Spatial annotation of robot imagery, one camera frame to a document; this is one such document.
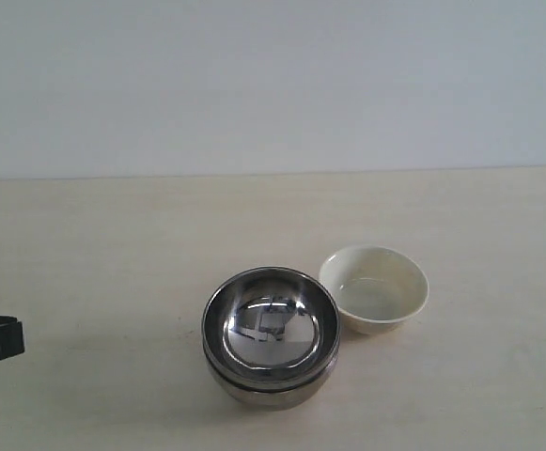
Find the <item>white ceramic bowl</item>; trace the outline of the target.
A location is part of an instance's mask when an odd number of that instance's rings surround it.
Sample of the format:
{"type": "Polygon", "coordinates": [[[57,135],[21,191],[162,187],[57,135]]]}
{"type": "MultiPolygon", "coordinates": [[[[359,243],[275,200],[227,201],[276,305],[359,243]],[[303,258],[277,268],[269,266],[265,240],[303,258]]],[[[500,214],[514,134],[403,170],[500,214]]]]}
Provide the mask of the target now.
{"type": "Polygon", "coordinates": [[[318,279],[334,298],[342,326],[357,334],[396,329],[429,299],[429,279],[415,261],[370,243],[333,252],[320,265],[318,279]]]}

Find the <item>dimpled steel bowl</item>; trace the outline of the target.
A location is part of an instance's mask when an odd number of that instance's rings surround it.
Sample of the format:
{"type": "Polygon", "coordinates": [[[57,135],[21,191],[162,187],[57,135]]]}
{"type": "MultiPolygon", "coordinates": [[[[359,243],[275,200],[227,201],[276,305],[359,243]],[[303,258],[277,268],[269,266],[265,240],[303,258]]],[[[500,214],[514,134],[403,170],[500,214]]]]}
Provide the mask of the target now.
{"type": "Polygon", "coordinates": [[[233,383],[262,392],[315,378],[336,356],[340,332],[331,294],[311,276],[275,266],[227,279],[201,321],[211,365],[233,383]]]}

